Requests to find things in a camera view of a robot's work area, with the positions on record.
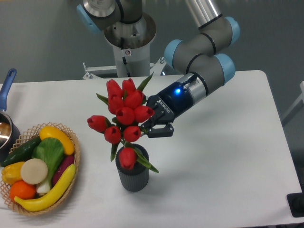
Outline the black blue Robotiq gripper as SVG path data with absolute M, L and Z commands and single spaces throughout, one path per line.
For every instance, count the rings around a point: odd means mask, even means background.
M 193 99 L 183 83 L 174 82 L 148 98 L 147 106 L 154 115 L 140 129 L 148 138 L 172 137 L 172 122 L 193 106 Z

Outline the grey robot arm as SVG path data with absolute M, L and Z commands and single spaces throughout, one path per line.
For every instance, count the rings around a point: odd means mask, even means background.
M 182 73 L 182 78 L 149 97 L 148 106 L 155 115 L 144 121 L 142 128 L 150 138 L 172 136 L 172 122 L 178 116 L 235 75 L 233 61 L 221 51 L 239 38 L 238 23 L 223 17 L 212 0 L 189 0 L 186 4 L 199 34 L 188 42 L 173 40 L 164 51 L 165 62 Z M 83 0 L 77 12 L 91 32 L 104 33 L 113 47 L 119 77 L 149 75 L 156 25 L 144 13 L 142 1 Z

